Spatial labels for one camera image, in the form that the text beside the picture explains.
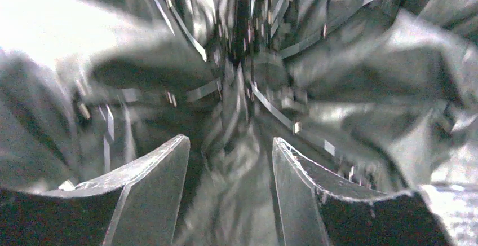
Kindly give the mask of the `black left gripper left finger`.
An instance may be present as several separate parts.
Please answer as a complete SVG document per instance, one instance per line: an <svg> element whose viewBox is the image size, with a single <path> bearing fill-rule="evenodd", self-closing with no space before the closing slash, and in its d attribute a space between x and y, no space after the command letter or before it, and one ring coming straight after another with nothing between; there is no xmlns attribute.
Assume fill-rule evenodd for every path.
<svg viewBox="0 0 478 246"><path fill-rule="evenodd" d="M1 244L171 245L189 151L177 135L70 191L2 189Z"/></svg>

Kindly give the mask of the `lilac folding umbrella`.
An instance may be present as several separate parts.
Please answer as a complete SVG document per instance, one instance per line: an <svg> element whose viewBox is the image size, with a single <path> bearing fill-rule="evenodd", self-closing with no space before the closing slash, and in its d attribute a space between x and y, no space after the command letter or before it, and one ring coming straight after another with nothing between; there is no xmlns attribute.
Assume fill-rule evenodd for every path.
<svg viewBox="0 0 478 246"><path fill-rule="evenodd" d="M190 140L171 245L285 245L273 141L477 244L477 0L1 0L1 190Z"/></svg>

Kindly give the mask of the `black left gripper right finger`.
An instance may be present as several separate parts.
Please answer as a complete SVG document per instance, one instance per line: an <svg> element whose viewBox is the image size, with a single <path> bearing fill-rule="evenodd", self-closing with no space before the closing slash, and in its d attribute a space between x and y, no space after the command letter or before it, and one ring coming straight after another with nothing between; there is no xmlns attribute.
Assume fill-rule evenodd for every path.
<svg viewBox="0 0 478 246"><path fill-rule="evenodd" d="M352 183L273 141L285 245L451 245L418 190L384 194Z"/></svg>

